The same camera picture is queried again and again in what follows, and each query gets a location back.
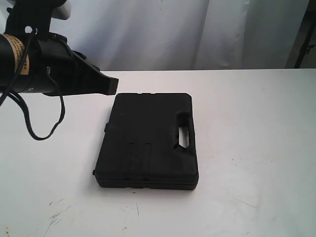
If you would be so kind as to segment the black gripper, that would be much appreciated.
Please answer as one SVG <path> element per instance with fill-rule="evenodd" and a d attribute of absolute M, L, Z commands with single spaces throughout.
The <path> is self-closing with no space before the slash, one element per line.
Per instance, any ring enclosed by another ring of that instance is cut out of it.
<path fill-rule="evenodd" d="M 73 51 L 64 36 L 37 40 L 37 93 L 48 96 L 115 95 L 119 80 L 101 73 L 85 55 Z"/>

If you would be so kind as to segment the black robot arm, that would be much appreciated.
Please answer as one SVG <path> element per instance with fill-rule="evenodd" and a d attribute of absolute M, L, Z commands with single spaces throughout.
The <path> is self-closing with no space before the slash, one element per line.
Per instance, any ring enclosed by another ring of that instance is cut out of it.
<path fill-rule="evenodd" d="M 67 0 L 12 0 L 0 35 L 0 87 L 47 96 L 114 95 L 119 80 L 101 73 L 67 38 L 50 31 L 51 19 L 67 20 Z"/>

